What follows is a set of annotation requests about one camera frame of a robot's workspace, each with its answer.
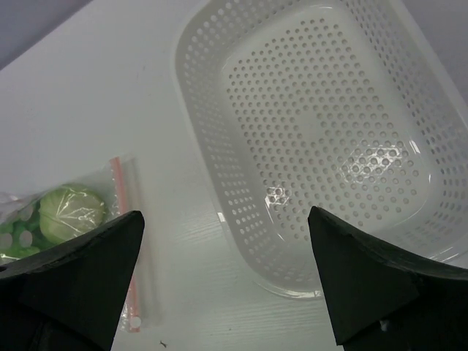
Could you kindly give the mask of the green fake lettuce leaf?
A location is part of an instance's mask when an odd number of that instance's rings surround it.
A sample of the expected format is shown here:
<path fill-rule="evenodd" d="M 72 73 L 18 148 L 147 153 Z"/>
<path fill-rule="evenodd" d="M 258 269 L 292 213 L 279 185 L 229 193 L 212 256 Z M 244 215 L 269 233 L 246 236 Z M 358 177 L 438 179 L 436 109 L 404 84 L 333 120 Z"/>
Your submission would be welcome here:
<path fill-rule="evenodd" d="M 13 211 L 1 224 L 1 261 L 20 260 L 47 249 L 39 228 L 38 205 Z"/>

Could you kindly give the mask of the pale green fake cabbage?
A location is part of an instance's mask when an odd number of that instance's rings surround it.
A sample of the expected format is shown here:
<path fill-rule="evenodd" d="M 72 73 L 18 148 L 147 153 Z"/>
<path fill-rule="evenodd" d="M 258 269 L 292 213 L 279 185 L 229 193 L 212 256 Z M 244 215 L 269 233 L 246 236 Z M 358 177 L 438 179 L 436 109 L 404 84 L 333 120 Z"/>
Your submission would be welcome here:
<path fill-rule="evenodd" d="M 39 228 L 50 242 L 61 244 L 96 229 L 106 212 L 96 192 L 82 184 L 64 184 L 41 197 Z"/>

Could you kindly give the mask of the clear pink-dotted zip bag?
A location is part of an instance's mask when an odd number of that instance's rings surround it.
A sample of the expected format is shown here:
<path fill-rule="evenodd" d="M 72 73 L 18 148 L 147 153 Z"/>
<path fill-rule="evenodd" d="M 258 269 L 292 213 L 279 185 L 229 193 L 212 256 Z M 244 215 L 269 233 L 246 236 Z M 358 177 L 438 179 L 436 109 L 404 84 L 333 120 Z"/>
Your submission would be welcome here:
<path fill-rule="evenodd" d="M 119 159 L 113 159 L 105 173 L 95 173 L 80 180 L 72 181 L 65 184 L 82 184 L 84 186 L 87 186 L 89 189 L 96 192 L 104 200 L 105 205 L 107 206 L 107 212 L 105 215 L 104 222 L 101 225 L 106 224 L 114 219 L 117 219 L 118 217 L 130 211 L 133 211 L 127 205 L 127 192 L 125 190 L 124 174 L 122 172 L 121 162 Z M 62 185 L 64 184 L 54 186 L 49 189 L 44 189 L 40 192 L 26 195 L 23 197 L 15 197 L 12 195 L 3 196 L 1 198 L 1 224 L 6 221 L 6 218 L 13 211 L 21 210 L 22 208 L 25 208 L 28 205 L 38 205 L 39 210 L 39 201 L 41 197 L 45 193 L 54 190 L 55 188 Z M 48 242 L 46 250 L 59 245 L 50 242 L 46 237 L 45 240 Z M 15 261 L 18 260 L 13 260 L 9 262 L 1 261 L 1 266 Z M 141 318 L 140 315 L 135 311 L 135 306 L 135 285 L 132 274 L 132 279 L 130 281 L 129 289 L 127 291 L 127 298 L 125 300 L 124 307 L 121 311 L 121 316 L 117 330 L 120 326 L 124 326 L 129 332 L 139 331 Z"/>

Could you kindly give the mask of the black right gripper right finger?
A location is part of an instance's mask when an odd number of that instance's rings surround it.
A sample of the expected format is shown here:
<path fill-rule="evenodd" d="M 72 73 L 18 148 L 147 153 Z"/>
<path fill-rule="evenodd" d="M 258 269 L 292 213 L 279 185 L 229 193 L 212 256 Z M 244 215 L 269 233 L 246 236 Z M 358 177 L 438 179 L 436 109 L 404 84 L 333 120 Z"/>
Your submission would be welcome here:
<path fill-rule="evenodd" d="M 465 268 L 408 252 L 319 207 L 308 223 L 337 345 L 467 349 Z"/>

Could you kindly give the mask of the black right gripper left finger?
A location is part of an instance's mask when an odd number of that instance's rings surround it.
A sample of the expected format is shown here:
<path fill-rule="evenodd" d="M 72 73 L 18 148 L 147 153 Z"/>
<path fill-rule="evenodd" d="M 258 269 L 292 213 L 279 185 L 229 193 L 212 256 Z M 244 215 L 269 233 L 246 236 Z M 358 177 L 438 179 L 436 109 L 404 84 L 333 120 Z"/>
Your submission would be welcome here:
<path fill-rule="evenodd" d="M 145 219 L 130 211 L 1 266 L 2 350 L 110 350 Z"/>

